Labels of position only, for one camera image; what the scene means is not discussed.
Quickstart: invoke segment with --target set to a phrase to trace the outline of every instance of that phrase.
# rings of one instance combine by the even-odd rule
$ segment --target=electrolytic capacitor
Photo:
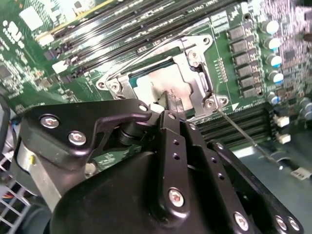
[[[271,105],[276,105],[279,102],[279,97],[274,92],[270,92],[267,99]]]
[[[264,47],[270,50],[276,50],[277,48],[279,48],[281,46],[281,41],[278,38],[266,38],[264,40]]]
[[[312,111],[312,103],[307,97],[302,99],[302,101],[300,102],[300,106],[306,112]]]
[[[279,73],[278,71],[272,71],[269,74],[268,79],[273,81],[274,83],[279,83],[284,80],[284,75],[282,73]]]
[[[261,31],[268,34],[275,34],[279,30],[279,23],[276,20],[265,21],[261,25]]]
[[[272,67],[279,67],[282,64],[282,61],[282,57],[275,54],[270,54],[266,59],[267,64]]]

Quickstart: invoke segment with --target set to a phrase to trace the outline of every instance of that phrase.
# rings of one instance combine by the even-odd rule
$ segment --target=black mount
[[[59,127],[43,127],[44,116],[56,117]],[[74,130],[86,135],[84,145],[69,142]],[[196,126],[168,110],[152,113],[137,99],[36,107],[25,115],[20,137],[64,175],[91,157],[142,146],[141,153],[71,188],[53,212],[52,234],[303,233],[224,144],[207,146]]]

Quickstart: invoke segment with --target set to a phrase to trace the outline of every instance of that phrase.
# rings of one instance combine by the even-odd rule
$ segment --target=green circuit board
[[[217,7],[224,3],[229,4],[221,8]],[[112,67],[136,58],[160,41],[174,36],[174,33],[183,29],[180,24],[185,23],[185,27],[189,26],[188,23],[196,19],[195,16],[198,14],[198,20],[204,20],[206,23],[195,27],[188,35],[209,34],[214,39],[212,46],[205,52],[205,59],[216,94],[226,95],[229,98],[229,104],[223,109],[225,113],[239,112],[259,105],[267,101],[270,92],[275,92],[280,105],[289,108],[291,115],[299,114],[298,104],[302,97],[309,95],[312,88],[309,69],[312,55],[308,53],[311,44],[302,39],[303,30],[309,31],[311,27],[311,21],[304,18],[304,13],[308,12],[309,8],[295,6],[294,0],[252,0],[248,3],[234,0],[190,0],[186,16],[185,12],[184,15],[179,15],[176,11],[172,16],[164,15],[166,17],[160,24],[155,24],[145,31],[142,24],[140,33],[131,34],[130,29],[138,24],[138,19],[153,23],[151,20],[154,19],[153,17],[157,21],[161,20],[157,18],[158,14],[174,8],[186,9],[185,4],[187,3],[178,0],[3,0],[0,2],[2,92],[9,100],[11,108],[18,114],[37,105],[111,99],[109,91],[96,87],[101,77]],[[216,12],[210,12],[209,10],[214,7]],[[148,14],[142,13],[140,18],[131,15],[137,9],[144,12],[145,8],[150,9]],[[87,32],[79,34],[79,30],[75,31],[75,28],[79,29],[81,26],[83,29],[83,25],[89,19],[98,16],[106,19],[103,22],[107,27],[102,28],[101,37],[105,38],[105,33],[110,34],[114,30],[125,33],[123,42],[116,40],[117,42],[113,44],[114,40],[110,40],[102,47],[109,52],[125,47],[127,43],[134,43],[140,37],[152,34],[156,30],[166,31],[170,24],[177,24],[177,26],[172,26],[172,30],[167,30],[167,34],[151,37],[155,40],[144,39],[145,44],[139,44],[140,47],[123,51],[118,56],[107,57],[107,61],[99,63],[99,66],[96,66],[97,56],[100,58],[98,52],[101,51],[90,50],[99,42],[94,41],[94,45],[90,44],[92,34],[88,34],[88,40],[84,38],[84,43],[77,43],[74,48],[59,52],[53,59],[47,58],[46,53],[49,51],[64,49],[71,42],[82,39],[83,33]],[[278,32],[272,35],[273,38],[281,41],[281,46],[275,51],[267,49],[264,45],[265,40],[271,36],[261,27],[268,20],[276,20],[279,24]],[[237,54],[231,51],[231,45],[237,39],[229,38],[232,29],[246,23],[251,24],[248,36],[253,37],[256,69],[259,73],[257,85],[251,90],[252,94],[245,93],[240,85],[237,66],[234,64]],[[94,29],[93,26],[90,27],[84,30],[95,31],[95,27]],[[46,42],[47,39],[42,39],[46,36],[54,36],[54,38]],[[283,59],[282,65],[278,68],[268,65],[266,59],[270,54],[280,56]],[[161,56],[152,58],[149,62],[156,62],[160,58]],[[61,71],[57,71],[59,68],[54,68],[59,61],[67,63],[66,68]],[[268,79],[273,70],[284,74],[283,83],[274,83]],[[64,79],[67,76],[74,78],[68,82]],[[213,115],[197,123],[216,117],[217,115]]]

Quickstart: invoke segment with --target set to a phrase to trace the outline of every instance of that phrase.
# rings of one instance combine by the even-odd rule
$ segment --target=white connector
[[[281,143],[282,145],[290,142],[292,140],[292,136],[289,134],[283,134],[280,135],[279,133],[276,134],[276,139],[278,140],[279,143]]]
[[[288,116],[278,117],[277,115],[275,115],[273,119],[274,119],[274,122],[277,124],[277,126],[280,128],[283,128],[289,125],[290,123],[290,119]]]

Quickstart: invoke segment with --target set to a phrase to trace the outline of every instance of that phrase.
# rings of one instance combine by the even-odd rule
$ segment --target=motherboard
[[[207,122],[220,119],[217,108],[246,131],[252,123],[272,131],[257,122],[264,113],[277,131],[288,119],[312,119],[312,8],[303,2],[3,0],[0,6],[0,91],[17,114],[112,98],[153,107],[167,91],[203,135]],[[262,108],[267,104],[274,108]],[[258,116],[243,121],[246,110]]]

